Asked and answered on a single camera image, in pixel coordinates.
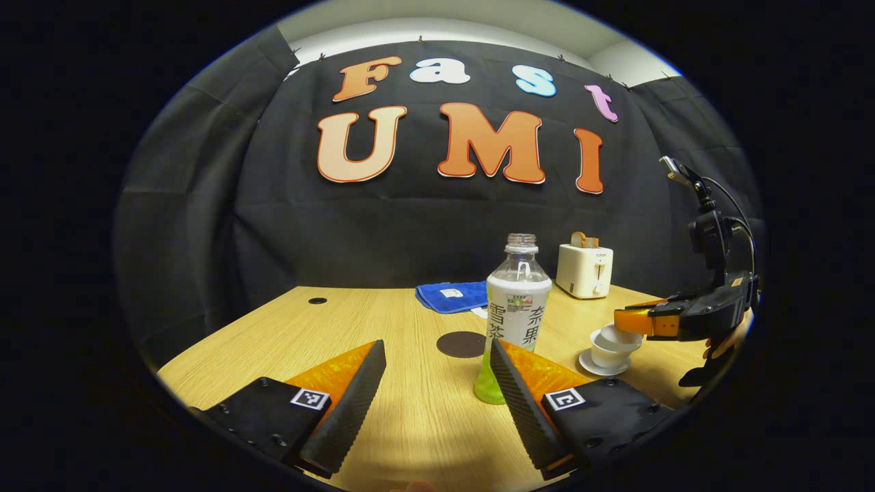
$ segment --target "table surface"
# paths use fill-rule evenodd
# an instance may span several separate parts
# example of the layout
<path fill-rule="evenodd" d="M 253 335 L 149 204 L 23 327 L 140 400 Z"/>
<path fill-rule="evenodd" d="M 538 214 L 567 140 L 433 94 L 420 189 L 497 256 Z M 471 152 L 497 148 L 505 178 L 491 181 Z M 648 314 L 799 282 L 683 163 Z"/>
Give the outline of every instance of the table surface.
<path fill-rule="evenodd" d="M 328 300 L 307 302 L 316 297 Z M 613 321 L 614 309 L 652 299 L 616 285 L 607 298 L 575 299 L 554 285 L 535 353 L 598 379 L 578 362 L 591 346 L 590 334 Z M 486 321 L 471 312 L 435 313 L 413 289 L 297 287 L 178 355 L 158 376 L 185 405 L 206 409 L 259 376 L 285 381 L 382 339 L 387 367 L 380 388 L 329 483 L 352 492 L 388 492 L 422 480 L 440 492 L 477 492 L 531 490 L 563 478 L 544 481 L 508 407 L 474 396 L 481 357 L 460 359 L 438 350 L 438 338 L 455 331 L 486 334 Z M 701 341 L 644 341 L 619 377 L 676 408 L 697 390 L 677 382 L 703 365 L 704 349 Z"/>

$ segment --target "plastic bottle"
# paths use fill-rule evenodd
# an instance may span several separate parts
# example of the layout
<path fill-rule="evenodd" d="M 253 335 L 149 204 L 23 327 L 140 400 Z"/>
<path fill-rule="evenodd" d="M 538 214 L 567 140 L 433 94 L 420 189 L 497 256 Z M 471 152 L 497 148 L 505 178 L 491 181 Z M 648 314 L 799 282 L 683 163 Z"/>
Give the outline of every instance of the plastic bottle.
<path fill-rule="evenodd" d="M 507 236 L 507 258 L 486 279 L 489 298 L 486 348 L 474 383 L 474 394 L 489 404 L 505 404 L 501 388 L 489 367 L 492 338 L 498 337 L 528 351 L 535 350 L 552 280 L 535 260 L 534 234 Z"/>

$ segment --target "white wall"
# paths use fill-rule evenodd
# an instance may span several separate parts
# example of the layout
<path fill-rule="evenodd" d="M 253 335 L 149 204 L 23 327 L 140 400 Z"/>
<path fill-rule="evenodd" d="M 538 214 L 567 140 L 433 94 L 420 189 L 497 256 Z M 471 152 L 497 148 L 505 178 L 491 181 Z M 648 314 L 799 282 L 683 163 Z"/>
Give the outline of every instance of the white wall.
<path fill-rule="evenodd" d="M 602 75 L 610 74 L 615 81 L 625 82 L 629 87 L 664 79 L 666 75 L 676 77 L 681 74 L 631 39 L 620 41 L 595 53 L 589 58 L 589 62 L 594 67 L 594 71 Z"/>
<path fill-rule="evenodd" d="M 625 82 L 629 87 L 661 79 L 666 75 L 680 75 L 671 65 L 631 39 L 612 44 L 589 59 L 584 59 L 568 50 L 519 32 L 446 18 L 391 18 L 346 25 L 292 40 L 289 46 L 292 49 L 300 48 L 295 55 L 303 65 L 318 60 L 320 53 L 332 56 L 368 46 L 416 41 L 420 35 L 425 42 L 474 41 L 511 46 L 550 57 L 561 53 L 570 63 L 605 76 L 610 74 L 615 81 Z"/>
<path fill-rule="evenodd" d="M 429 40 L 475 41 L 511 46 L 551 57 L 561 53 L 570 63 L 594 70 L 588 61 L 558 46 L 493 25 L 446 18 L 390 18 L 363 22 L 292 40 L 289 46 L 292 49 L 301 48 L 295 56 L 303 65 L 318 60 L 320 53 L 331 56 L 368 46 L 416 41 L 420 35 L 426 42 Z"/>

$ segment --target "cable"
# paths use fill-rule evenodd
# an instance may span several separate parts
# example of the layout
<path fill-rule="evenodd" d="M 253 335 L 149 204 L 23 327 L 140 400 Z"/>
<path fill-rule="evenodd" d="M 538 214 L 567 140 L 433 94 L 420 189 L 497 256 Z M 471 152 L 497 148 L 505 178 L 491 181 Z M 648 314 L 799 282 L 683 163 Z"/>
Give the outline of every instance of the cable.
<path fill-rule="evenodd" d="M 747 241 L 751 244 L 751 275 L 756 275 L 756 260 L 754 259 L 756 257 L 756 252 L 753 248 L 753 234 L 751 234 L 751 229 L 748 228 L 747 224 L 743 223 L 737 217 L 725 217 L 725 219 L 727 221 L 737 222 L 738 225 L 741 227 L 741 230 L 745 232 L 745 235 L 747 236 Z"/>
<path fill-rule="evenodd" d="M 706 180 L 706 181 L 709 181 L 709 182 L 710 182 L 711 184 L 713 184 L 714 186 L 720 188 L 720 191 L 722 191 L 723 194 L 726 195 L 726 196 L 729 198 L 729 200 L 732 202 L 732 205 L 734 205 L 735 208 L 738 210 L 738 212 L 741 214 L 741 218 L 744 219 L 744 221 L 745 221 L 745 225 L 747 226 L 747 232 L 748 232 L 748 234 L 750 234 L 750 232 L 751 232 L 751 223 L 750 223 L 749 221 L 747 221 L 747 216 L 746 216 L 745 213 L 741 210 L 741 207 L 739 207 L 739 204 L 735 201 L 735 199 L 732 198 L 732 195 L 730 195 L 729 192 L 726 191 L 726 188 L 720 186 L 720 183 L 717 183 L 714 179 L 707 178 L 707 177 L 705 177 L 705 176 L 703 176 L 702 179 L 703 179 L 703 180 Z"/>

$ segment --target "green liquid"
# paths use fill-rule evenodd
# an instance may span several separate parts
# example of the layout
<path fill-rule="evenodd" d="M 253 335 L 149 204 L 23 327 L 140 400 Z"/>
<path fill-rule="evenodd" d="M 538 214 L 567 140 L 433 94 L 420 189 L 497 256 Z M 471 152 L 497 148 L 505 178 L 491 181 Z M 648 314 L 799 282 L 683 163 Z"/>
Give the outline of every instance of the green liquid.
<path fill-rule="evenodd" d="M 495 380 L 492 368 L 489 367 L 489 348 L 492 344 L 489 343 L 492 339 L 486 339 L 486 350 L 483 352 L 483 364 L 480 366 L 480 373 L 477 375 L 477 381 L 474 383 L 474 394 L 477 398 L 488 404 L 505 404 L 504 396 L 501 394 L 501 388 L 498 381 Z"/>

